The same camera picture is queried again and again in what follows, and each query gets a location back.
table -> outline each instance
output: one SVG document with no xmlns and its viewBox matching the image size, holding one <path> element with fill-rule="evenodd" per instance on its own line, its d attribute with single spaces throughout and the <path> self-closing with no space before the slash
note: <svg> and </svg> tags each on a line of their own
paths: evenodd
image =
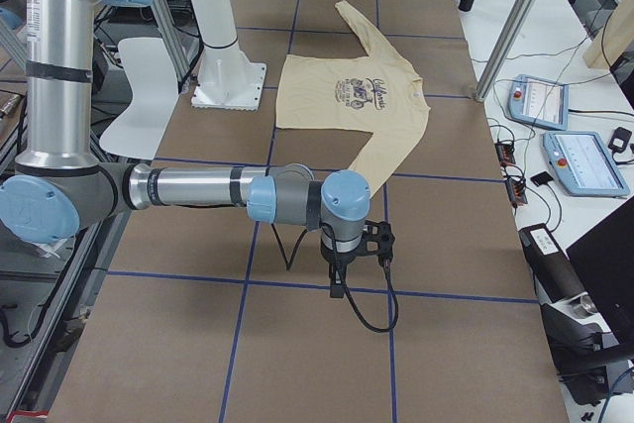
<svg viewBox="0 0 634 423">
<path fill-rule="evenodd" d="M 302 162 L 323 177 L 368 136 L 277 130 L 287 53 L 364 52 L 338 0 L 232 0 L 268 65 L 258 112 L 181 98 L 156 165 Z M 319 237 L 286 272 L 270 229 L 234 209 L 133 215 L 49 418 L 91 421 L 561 423 L 566 411 L 454 0 L 348 0 L 425 78 L 421 144 L 373 198 L 396 235 L 395 331 L 328 298 Z M 289 246 L 299 233 L 281 228 Z M 372 260 L 349 268 L 372 322 L 393 315 Z"/>
<path fill-rule="evenodd" d="M 490 55 L 513 2 L 514 0 L 476 0 L 470 12 L 461 13 L 461 21 L 469 42 L 477 76 L 484 70 L 485 62 L 481 60 L 486 60 Z M 567 0 L 536 0 L 508 57 L 513 58 L 533 53 L 559 53 L 565 49 L 570 50 L 558 55 L 521 56 L 517 59 L 508 59 L 497 76 L 498 82 L 494 85 L 495 91 L 489 93 L 484 103 L 486 115 L 492 118 L 490 124 L 495 124 L 498 121 L 513 131 L 517 139 L 528 137 L 529 128 L 508 121 L 495 98 L 495 93 L 497 93 L 505 108 L 511 87 L 510 81 L 505 81 L 505 79 L 514 78 L 521 73 L 551 80 L 559 78 L 559 81 L 563 83 L 583 82 L 583 84 L 570 86 L 570 107 L 572 109 L 609 109 L 631 113 L 631 106 L 608 71 L 591 70 L 585 66 L 582 55 L 590 44 L 591 40 L 586 37 L 585 29 Z M 634 118 L 622 115 L 571 114 L 569 130 L 597 131 L 607 144 L 616 127 L 623 126 L 631 130 L 634 127 L 632 123 L 634 123 Z M 516 144 L 515 157 L 518 160 L 518 165 L 525 170 L 527 177 L 548 169 L 546 156 L 541 146 L 540 136 L 543 130 L 536 129 L 535 131 L 537 133 L 535 139 Z M 491 133 L 496 140 L 497 128 L 492 128 Z M 509 139 L 510 135 L 502 131 L 500 137 L 501 139 Z M 629 159 L 628 153 L 624 153 L 622 156 L 624 159 Z M 625 166 L 620 167 L 620 170 L 632 188 L 634 169 Z M 624 201 L 623 198 L 571 197 L 564 192 L 557 180 L 551 184 L 563 207 L 562 223 L 554 232 L 554 236 L 564 250 L 587 230 L 622 205 Z M 554 227 L 559 215 L 555 197 L 546 187 L 537 189 L 537 187 L 532 186 L 532 188 L 540 193 L 552 208 L 554 217 L 550 222 L 550 227 Z M 546 205 L 535 196 L 534 192 L 527 192 L 527 198 L 528 205 L 517 209 L 515 222 L 518 229 L 542 223 L 547 218 Z M 567 302 L 558 303 L 556 307 L 572 315 Z M 600 319 L 582 320 L 584 324 L 593 321 L 599 321 L 605 327 L 605 323 Z M 576 406 L 570 397 L 567 399 L 567 404 L 571 421 L 576 421 L 586 411 L 595 411 L 590 406 Z M 634 395 L 624 395 L 610 402 L 610 411 L 607 412 L 605 422 L 626 423 L 631 420 L 632 414 L 634 414 Z"/>
</svg>

wire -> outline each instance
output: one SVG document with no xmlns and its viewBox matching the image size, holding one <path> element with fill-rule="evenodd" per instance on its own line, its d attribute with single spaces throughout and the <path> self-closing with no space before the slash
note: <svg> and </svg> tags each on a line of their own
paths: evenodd
<svg viewBox="0 0 634 423">
<path fill-rule="evenodd" d="M 394 304 L 394 315 L 392 316 L 392 320 L 388 324 L 387 327 L 375 327 L 370 322 L 368 322 L 368 320 L 366 320 L 366 318 L 362 314 L 361 310 L 359 309 L 359 306 L 357 305 L 357 302 L 355 301 L 355 298 L 350 292 L 350 288 L 348 287 L 348 284 L 346 283 L 344 272 L 339 264 L 339 252 L 337 251 L 337 238 L 335 237 L 335 230 L 333 229 L 332 225 L 330 225 L 329 223 L 322 222 L 320 223 L 320 226 L 328 229 L 328 231 L 330 232 L 331 236 L 329 238 L 331 239 L 333 244 L 335 270 L 337 271 L 337 274 L 339 275 L 339 279 L 341 280 L 341 285 L 344 288 L 344 293 L 346 294 L 346 297 L 348 298 L 348 302 L 350 302 L 350 305 L 353 308 L 353 311 L 355 312 L 355 314 L 357 315 L 361 323 L 367 329 L 373 332 L 380 333 L 380 334 L 385 332 L 390 332 L 391 330 L 393 330 L 394 327 L 396 326 L 396 323 L 398 322 L 398 299 L 396 298 L 396 291 L 394 291 L 394 288 L 392 286 L 392 278 L 391 278 L 391 271 L 390 271 L 391 261 L 383 260 L 381 263 L 381 267 L 383 268 L 383 273 L 385 274 L 385 282 L 387 284 L 387 291 Z"/>
<path fill-rule="evenodd" d="M 106 111 L 105 109 L 101 109 L 97 106 L 90 106 L 92 109 L 94 109 L 95 111 L 99 111 L 101 114 L 105 114 L 107 116 L 119 116 L 117 113 L 111 113 L 110 111 Z"/>
<path fill-rule="evenodd" d="M 551 192 L 553 192 L 553 196 L 555 197 L 555 200 L 557 200 L 557 206 L 559 207 L 559 220 L 557 221 L 557 225 L 555 225 L 555 228 L 553 230 L 550 230 L 551 233 L 554 233 L 562 224 L 562 220 L 564 219 L 564 209 L 562 207 L 562 202 L 559 200 L 559 197 L 557 196 L 557 193 L 555 193 L 553 187 L 551 187 L 551 184 L 547 183 L 546 186 Z"/>
<path fill-rule="evenodd" d="M 281 242 L 281 238 L 277 233 L 277 229 L 273 223 L 270 224 L 270 227 L 273 229 L 273 234 L 275 235 L 275 239 L 277 240 L 277 245 L 279 246 L 279 252 L 281 253 L 281 257 L 284 260 L 284 264 L 286 264 L 286 270 L 290 271 L 293 267 L 293 263 L 295 261 L 295 256 L 297 255 L 297 251 L 299 250 L 299 246 L 301 245 L 302 240 L 308 233 L 307 229 L 304 229 L 300 234 L 297 240 L 295 241 L 295 246 L 293 247 L 293 251 L 290 254 L 290 260 L 286 257 L 286 250 L 284 249 L 284 245 Z"/>
<path fill-rule="evenodd" d="M 16 140 L 16 151 L 18 154 L 22 152 L 22 142 L 24 141 L 24 122 L 27 118 L 27 96 L 24 97 L 22 102 L 22 109 L 20 109 L 20 119 L 18 120 L 18 137 Z"/>
<path fill-rule="evenodd" d="M 18 96 L 22 96 L 23 98 L 25 97 L 25 93 L 19 93 L 18 91 L 10 91 L 8 89 L 2 89 L 2 88 L 0 88 L 0 91 L 3 93 L 17 94 Z"/>
<path fill-rule="evenodd" d="M 33 329 L 33 331 L 31 331 L 31 329 L 30 329 L 30 323 L 31 323 L 31 318 L 33 317 L 33 313 L 31 315 L 31 317 L 29 318 L 29 324 L 28 324 L 28 328 L 27 328 L 28 333 L 25 334 L 25 338 L 22 341 L 16 341 L 14 339 L 14 336 L 17 333 L 11 333 L 10 332 L 9 321 L 7 319 L 7 316 L 6 316 L 5 312 L 4 312 L 4 310 L 2 308 L 0 308 L 0 327 L 2 327 L 2 340 L 5 343 L 5 345 L 7 347 L 9 347 L 10 349 L 20 349 L 22 347 L 27 346 L 28 344 L 33 342 L 33 340 L 40 333 L 40 330 L 42 329 L 42 325 L 44 324 L 44 320 L 45 320 L 45 317 L 47 315 L 47 312 L 49 311 L 49 308 L 51 307 L 51 304 L 53 303 L 53 300 L 54 300 L 55 296 L 57 295 L 57 292 L 59 291 L 59 288 L 61 287 L 61 284 L 64 282 L 64 280 L 66 278 L 66 275 L 68 274 L 68 270 L 70 269 L 70 265 L 71 265 L 72 261 L 74 260 L 74 257 L 75 257 L 75 255 L 77 253 L 77 249 L 79 248 L 78 242 L 81 240 L 81 237 L 83 237 L 83 235 L 84 235 L 84 232 L 80 232 L 80 235 L 75 240 L 75 246 L 74 246 L 74 249 L 72 250 L 72 254 L 70 255 L 70 258 L 68 258 L 68 260 L 66 262 L 66 265 L 64 266 L 63 270 L 61 271 L 61 273 L 57 277 L 57 281 L 55 282 L 55 285 L 53 287 L 53 290 L 49 294 L 49 297 L 47 298 L 45 303 L 41 306 L 40 315 L 38 316 L 38 321 L 36 322 L 36 326 Z"/>
<path fill-rule="evenodd" d="M 628 113 L 626 111 L 615 111 L 612 109 L 569 109 L 569 113 L 574 114 L 622 114 L 623 116 L 630 116 L 634 118 L 634 113 Z"/>
<path fill-rule="evenodd" d="M 616 390 L 616 387 L 618 386 L 618 384 L 620 383 L 620 381 L 625 378 L 625 376 L 628 373 L 632 373 L 634 372 L 634 367 L 631 367 L 630 369 L 626 370 L 624 373 L 622 373 L 612 384 L 612 386 L 610 386 L 610 390 L 607 393 L 607 397 L 605 398 L 605 403 L 603 403 L 603 408 L 601 408 L 601 413 L 598 415 L 598 420 L 596 423 L 602 423 L 603 422 L 603 417 L 605 416 L 605 410 L 607 410 L 607 404 L 610 402 L 610 399 L 612 398 L 612 395 L 614 394 L 614 391 Z"/>
<path fill-rule="evenodd" d="M 535 195 L 537 195 L 537 197 L 539 197 L 539 199 L 544 202 L 544 204 L 546 205 L 546 208 L 548 208 L 548 218 L 546 219 L 546 221 L 544 222 L 544 225 L 546 225 L 546 228 L 548 229 L 548 222 L 551 221 L 551 218 L 553 216 L 553 210 L 551 209 L 551 206 L 548 204 L 548 202 L 546 201 L 546 199 L 544 197 L 542 197 L 542 195 L 540 195 L 538 192 L 536 192 L 535 190 L 533 190 L 531 187 L 529 187 L 528 185 L 526 185 L 526 190 L 529 190 L 531 192 L 533 192 Z"/>
<path fill-rule="evenodd" d="M 236 208 L 235 205 L 221 204 L 221 205 L 175 205 L 182 208 L 197 208 L 197 209 L 212 209 L 212 208 Z"/>
</svg>

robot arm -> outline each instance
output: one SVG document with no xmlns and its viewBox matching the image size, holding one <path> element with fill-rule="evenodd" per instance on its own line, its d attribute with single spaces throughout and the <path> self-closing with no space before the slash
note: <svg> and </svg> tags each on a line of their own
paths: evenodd
<svg viewBox="0 0 634 423">
<path fill-rule="evenodd" d="M 321 229 L 322 256 L 337 297 L 356 256 L 391 258 L 389 226 L 366 229 L 370 189 L 349 170 L 321 182 L 302 165 L 157 169 L 99 162 L 89 136 L 92 25 L 102 1 L 27 0 L 29 134 L 26 150 L 16 157 L 18 173 L 0 186 L 0 219 L 7 228 L 28 242 L 53 243 L 150 205 L 246 207 L 257 221 Z M 373 251 L 370 243 L 376 244 Z"/>
</svg>

black tape band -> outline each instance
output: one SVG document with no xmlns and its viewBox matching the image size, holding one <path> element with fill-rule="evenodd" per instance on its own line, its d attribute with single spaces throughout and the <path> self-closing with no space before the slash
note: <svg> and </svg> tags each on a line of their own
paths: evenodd
<svg viewBox="0 0 634 423">
<path fill-rule="evenodd" d="M 245 202 L 242 200 L 242 193 L 240 191 L 240 177 L 242 177 L 242 167 L 232 167 L 231 174 L 229 175 L 229 196 L 231 203 L 237 207 L 245 206 Z"/>
<path fill-rule="evenodd" d="M 306 197 L 306 230 L 309 232 L 319 228 L 321 222 L 321 183 L 311 180 L 308 183 L 308 197 Z"/>
<path fill-rule="evenodd" d="M 162 168 L 153 168 L 148 175 L 148 197 L 153 205 L 165 204 L 160 201 L 159 198 L 159 175 L 162 172 Z"/>
<path fill-rule="evenodd" d="M 54 64 L 27 61 L 27 76 L 41 79 L 59 79 L 75 83 L 92 83 L 92 71 L 90 69 L 67 68 Z"/>
<path fill-rule="evenodd" d="M 204 45 L 205 47 L 208 47 L 208 48 L 213 49 L 213 50 L 224 50 L 224 49 L 227 49 L 228 47 L 232 47 L 232 46 L 233 46 L 233 45 L 235 45 L 237 42 L 238 42 L 238 37 L 236 37 L 236 39 L 235 39 L 235 40 L 233 40 L 230 44 L 228 44 L 228 45 L 224 45 L 223 47 L 214 47 L 214 46 L 212 46 L 212 45 L 205 44 L 204 42 L 203 42 L 203 45 Z"/>
<path fill-rule="evenodd" d="M 86 168 L 44 168 L 30 167 L 16 163 L 16 172 L 32 175 L 34 177 L 83 177 L 85 175 L 94 175 L 99 172 L 99 165 Z"/>
<path fill-rule="evenodd" d="M 132 175 L 132 171 L 135 169 L 136 165 L 130 165 L 126 168 L 126 171 L 123 174 L 123 183 L 121 184 L 121 192 L 123 193 L 123 199 L 126 202 L 126 205 L 130 207 L 132 210 L 138 210 L 135 207 L 135 204 L 132 203 L 132 197 L 130 196 L 130 176 Z"/>
<path fill-rule="evenodd" d="M 117 208 L 117 205 L 119 204 L 119 189 L 117 188 L 117 182 L 115 182 L 115 179 L 113 178 L 113 176 L 110 174 L 108 170 L 106 170 L 101 165 L 97 165 L 97 168 L 99 169 L 101 173 L 103 173 L 103 175 L 106 177 L 106 180 L 108 180 L 108 183 L 110 183 L 110 188 L 112 188 L 112 207 L 110 208 L 110 211 L 108 212 L 108 216 L 110 216 L 112 215 L 112 212 L 115 211 L 115 208 Z"/>
</svg>

beige long-sleeve shirt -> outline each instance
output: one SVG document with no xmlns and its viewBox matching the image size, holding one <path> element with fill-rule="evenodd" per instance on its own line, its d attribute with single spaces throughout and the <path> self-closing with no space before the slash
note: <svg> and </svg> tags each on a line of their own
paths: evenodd
<svg viewBox="0 0 634 423">
<path fill-rule="evenodd" d="M 368 56 L 353 59 L 286 57 L 276 102 L 276 125 L 372 133 L 349 169 L 374 194 L 423 137 L 429 107 L 423 80 L 383 34 L 348 2 L 335 7 Z"/>
</svg>

